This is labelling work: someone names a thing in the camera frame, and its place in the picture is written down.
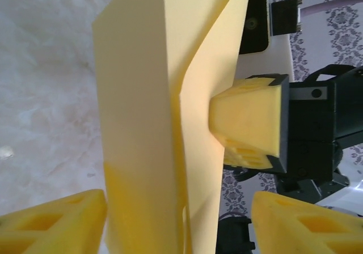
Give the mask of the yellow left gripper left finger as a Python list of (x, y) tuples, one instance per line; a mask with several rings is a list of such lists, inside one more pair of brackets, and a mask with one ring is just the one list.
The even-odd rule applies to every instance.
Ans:
[(101, 189), (0, 215), (0, 254), (98, 254), (106, 215)]

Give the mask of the yellow cloth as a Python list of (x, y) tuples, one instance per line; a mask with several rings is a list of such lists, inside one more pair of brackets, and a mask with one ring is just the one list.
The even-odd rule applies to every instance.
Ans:
[(248, 0), (111, 0), (92, 25), (110, 254), (215, 254), (223, 146)]

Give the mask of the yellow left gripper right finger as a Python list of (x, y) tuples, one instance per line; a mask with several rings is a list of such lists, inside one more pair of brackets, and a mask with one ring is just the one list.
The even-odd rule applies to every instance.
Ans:
[(265, 191), (251, 218), (260, 254), (363, 254), (363, 218)]

